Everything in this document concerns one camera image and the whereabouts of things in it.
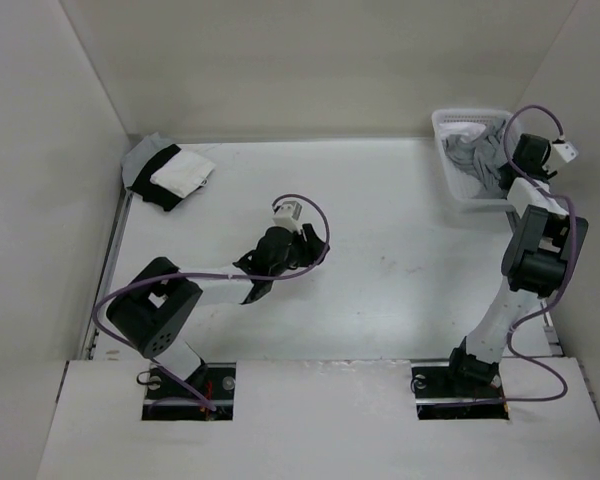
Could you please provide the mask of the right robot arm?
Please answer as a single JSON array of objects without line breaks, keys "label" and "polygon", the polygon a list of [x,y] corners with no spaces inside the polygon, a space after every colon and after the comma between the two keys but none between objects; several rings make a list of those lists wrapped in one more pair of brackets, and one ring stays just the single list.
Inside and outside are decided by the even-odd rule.
[{"label": "right robot arm", "polygon": [[562,136],[550,141],[523,134],[500,168],[501,189],[519,220],[501,262],[501,286],[444,370],[451,393],[463,396],[492,384],[515,330],[547,313],[564,295],[589,222],[575,213],[570,199],[551,192],[549,181],[576,156]]}]

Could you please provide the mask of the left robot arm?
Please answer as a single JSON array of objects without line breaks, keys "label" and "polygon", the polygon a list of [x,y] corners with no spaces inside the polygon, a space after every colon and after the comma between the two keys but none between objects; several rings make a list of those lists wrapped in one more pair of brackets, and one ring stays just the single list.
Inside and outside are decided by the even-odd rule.
[{"label": "left robot arm", "polygon": [[180,397],[194,398],[203,390],[207,366],[180,336],[193,310],[255,303],[277,279],[319,265],[328,251],[328,241],[305,223],[298,230],[272,226],[230,266],[189,278],[168,258],[157,257],[111,300],[106,317],[133,349],[170,375]]}]

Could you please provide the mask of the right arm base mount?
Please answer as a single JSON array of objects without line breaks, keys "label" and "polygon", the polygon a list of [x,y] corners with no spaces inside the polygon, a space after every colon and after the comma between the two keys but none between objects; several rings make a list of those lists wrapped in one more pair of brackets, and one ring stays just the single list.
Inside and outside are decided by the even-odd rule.
[{"label": "right arm base mount", "polygon": [[453,379],[444,362],[413,363],[411,372],[419,420],[509,419],[501,387]]}]

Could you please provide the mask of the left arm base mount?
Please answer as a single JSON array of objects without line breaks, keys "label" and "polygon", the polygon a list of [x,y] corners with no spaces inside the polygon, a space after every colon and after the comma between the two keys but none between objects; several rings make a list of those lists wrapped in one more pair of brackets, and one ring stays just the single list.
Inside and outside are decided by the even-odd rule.
[{"label": "left arm base mount", "polygon": [[143,421],[232,421],[236,392],[235,363],[206,364],[191,384],[213,403],[208,409],[199,398],[161,372],[155,365],[141,371],[136,383],[144,388]]}]

